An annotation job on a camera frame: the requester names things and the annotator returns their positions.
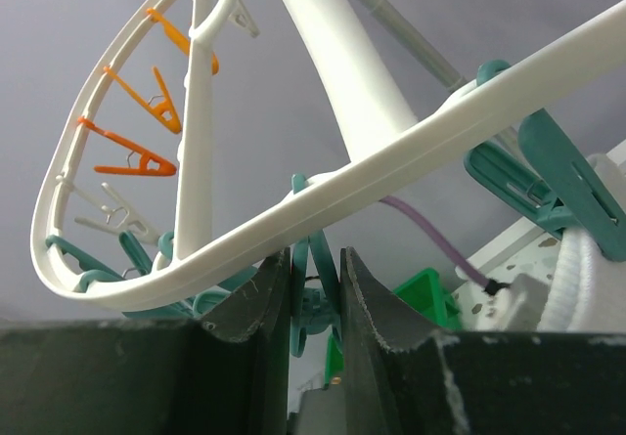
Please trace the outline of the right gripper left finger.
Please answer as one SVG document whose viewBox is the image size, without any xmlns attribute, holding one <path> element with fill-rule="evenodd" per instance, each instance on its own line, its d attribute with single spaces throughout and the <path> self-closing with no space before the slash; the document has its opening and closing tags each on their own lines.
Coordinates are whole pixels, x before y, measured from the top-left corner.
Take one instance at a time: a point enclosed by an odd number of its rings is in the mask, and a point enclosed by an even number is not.
<svg viewBox="0 0 626 435">
<path fill-rule="evenodd" d="M 5 434 L 283 434 L 291 255 L 198 320 L 1 328 Z"/>
</svg>

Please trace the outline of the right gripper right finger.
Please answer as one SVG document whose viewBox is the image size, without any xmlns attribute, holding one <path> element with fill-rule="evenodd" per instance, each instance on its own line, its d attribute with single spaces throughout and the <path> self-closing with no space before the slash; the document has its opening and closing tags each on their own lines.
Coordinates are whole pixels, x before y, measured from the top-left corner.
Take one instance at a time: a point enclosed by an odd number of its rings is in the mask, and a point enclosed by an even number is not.
<svg viewBox="0 0 626 435">
<path fill-rule="evenodd" d="M 340 254 L 351 434 L 621 434 L 625 338 L 450 331 Z"/>
</svg>

